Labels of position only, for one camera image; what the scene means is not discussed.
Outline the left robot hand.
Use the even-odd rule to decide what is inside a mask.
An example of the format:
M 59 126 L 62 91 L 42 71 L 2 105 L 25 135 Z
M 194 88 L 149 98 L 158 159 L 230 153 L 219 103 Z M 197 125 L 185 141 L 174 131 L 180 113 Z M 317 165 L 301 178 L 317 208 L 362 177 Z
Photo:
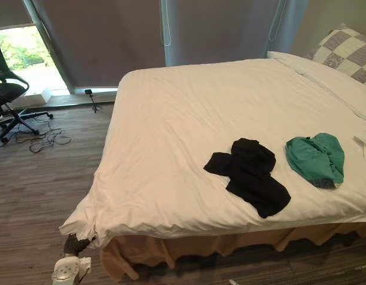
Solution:
M 96 240 L 96 237 L 93 236 L 92 239 L 81 239 L 79 240 L 76 234 L 70 234 L 66 238 L 66 241 L 63 246 L 63 256 L 64 257 L 77 257 L 79 253 L 84 251 L 88 245 Z

